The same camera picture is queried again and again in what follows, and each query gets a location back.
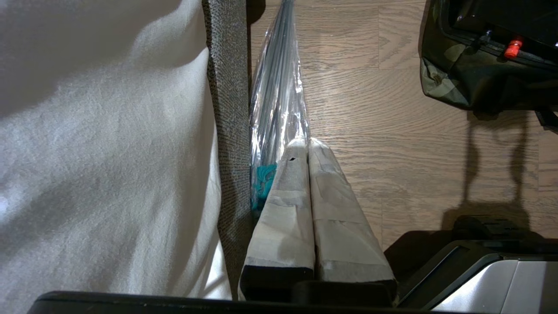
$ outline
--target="hardwood floor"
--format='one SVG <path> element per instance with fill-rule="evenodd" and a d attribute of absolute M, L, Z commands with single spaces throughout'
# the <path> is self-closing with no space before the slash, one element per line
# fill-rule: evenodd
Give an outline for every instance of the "hardwood floor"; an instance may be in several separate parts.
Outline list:
<path fill-rule="evenodd" d="M 251 25 L 252 66 L 280 3 Z M 558 135 L 532 112 L 478 121 L 422 94 L 425 0 L 295 3 L 312 135 L 334 150 L 384 250 L 468 213 L 558 238 Z"/>

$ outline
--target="white sheet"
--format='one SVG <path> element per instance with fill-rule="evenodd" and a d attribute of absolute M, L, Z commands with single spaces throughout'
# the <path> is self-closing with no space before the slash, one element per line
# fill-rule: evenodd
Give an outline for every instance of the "white sheet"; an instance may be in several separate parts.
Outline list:
<path fill-rule="evenodd" d="M 0 302 L 230 298 L 192 0 L 0 2 Z"/>

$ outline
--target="plastic bag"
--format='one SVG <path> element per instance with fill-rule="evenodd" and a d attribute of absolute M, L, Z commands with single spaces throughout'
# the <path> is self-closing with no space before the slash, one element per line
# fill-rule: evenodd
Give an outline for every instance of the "plastic bag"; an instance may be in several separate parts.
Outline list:
<path fill-rule="evenodd" d="M 252 89 L 251 201 L 255 218 L 271 189 L 277 163 L 293 139 L 308 140 L 306 103 L 295 32 L 294 0 L 283 0 L 266 32 Z"/>

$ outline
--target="red valve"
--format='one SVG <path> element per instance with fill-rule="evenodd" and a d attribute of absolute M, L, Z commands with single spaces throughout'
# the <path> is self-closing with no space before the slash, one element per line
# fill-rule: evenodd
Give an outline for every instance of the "red valve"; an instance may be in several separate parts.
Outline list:
<path fill-rule="evenodd" d="M 513 59 L 517 57 L 517 54 L 519 54 L 519 49 L 521 48 L 522 45 L 523 45 L 523 37 L 516 36 L 512 41 L 509 42 L 506 52 L 504 53 L 504 56 L 508 59 Z"/>

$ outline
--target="black bag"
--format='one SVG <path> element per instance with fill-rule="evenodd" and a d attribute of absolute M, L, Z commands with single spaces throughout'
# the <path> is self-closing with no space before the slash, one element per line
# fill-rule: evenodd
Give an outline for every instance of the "black bag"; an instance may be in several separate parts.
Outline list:
<path fill-rule="evenodd" d="M 421 50 L 425 95 L 491 115 L 535 110 L 558 131 L 557 0 L 431 0 Z"/>

